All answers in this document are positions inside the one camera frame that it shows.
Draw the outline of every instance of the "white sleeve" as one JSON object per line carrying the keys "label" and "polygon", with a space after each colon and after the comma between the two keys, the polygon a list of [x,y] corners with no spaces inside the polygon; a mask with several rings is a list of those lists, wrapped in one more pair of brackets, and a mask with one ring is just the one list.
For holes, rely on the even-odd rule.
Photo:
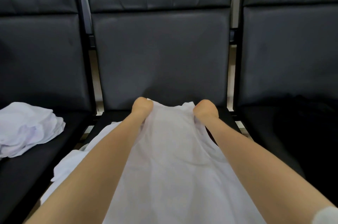
{"label": "white sleeve", "polygon": [[326,207],[316,213],[312,224],[338,224],[338,208]]}

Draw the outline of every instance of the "black leather chair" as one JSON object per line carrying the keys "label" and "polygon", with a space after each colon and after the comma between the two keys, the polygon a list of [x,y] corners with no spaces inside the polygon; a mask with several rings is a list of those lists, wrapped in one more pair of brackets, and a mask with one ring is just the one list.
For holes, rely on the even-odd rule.
{"label": "black leather chair", "polygon": [[231,0],[89,0],[104,113],[86,142],[122,121],[139,96],[226,108]]}
{"label": "black leather chair", "polygon": [[242,0],[235,110],[253,139],[299,174],[273,132],[287,94],[338,99],[338,0]]}
{"label": "black leather chair", "polygon": [[22,223],[95,113],[77,0],[0,0],[0,108],[51,108],[64,132],[0,161],[0,223]]}

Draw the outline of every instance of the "white fabric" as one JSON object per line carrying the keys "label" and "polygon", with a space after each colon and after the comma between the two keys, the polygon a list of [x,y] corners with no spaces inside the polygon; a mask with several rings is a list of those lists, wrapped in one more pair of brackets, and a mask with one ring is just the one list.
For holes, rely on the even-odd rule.
{"label": "white fabric", "polygon": [[338,209],[329,206],[320,210],[315,215],[312,224],[338,224]]}
{"label": "white fabric", "polygon": [[[103,224],[265,223],[205,127],[192,102],[154,103],[131,150]],[[105,127],[84,151],[54,169],[43,203],[86,154],[119,123]]]}
{"label": "white fabric", "polygon": [[53,110],[13,102],[0,110],[0,158],[22,155],[52,140],[64,128],[63,118],[56,117]]}

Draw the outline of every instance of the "person's right arm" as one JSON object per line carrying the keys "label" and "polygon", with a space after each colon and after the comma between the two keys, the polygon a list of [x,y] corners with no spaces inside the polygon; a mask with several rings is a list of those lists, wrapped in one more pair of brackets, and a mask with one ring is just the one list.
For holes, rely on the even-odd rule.
{"label": "person's right arm", "polygon": [[197,104],[194,114],[211,132],[267,224],[310,224],[319,210],[334,206],[284,162],[222,122],[209,100]]}

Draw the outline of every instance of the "forearm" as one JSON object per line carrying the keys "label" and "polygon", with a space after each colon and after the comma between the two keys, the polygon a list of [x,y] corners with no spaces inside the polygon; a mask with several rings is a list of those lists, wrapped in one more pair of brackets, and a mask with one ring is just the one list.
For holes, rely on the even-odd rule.
{"label": "forearm", "polygon": [[220,119],[202,121],[268,224],[311,223],[332,204],[305,179]]}
{"label": "forearm", "polygon": [[144,119],[132,113],[105,136],[28,223],[101,224]]}

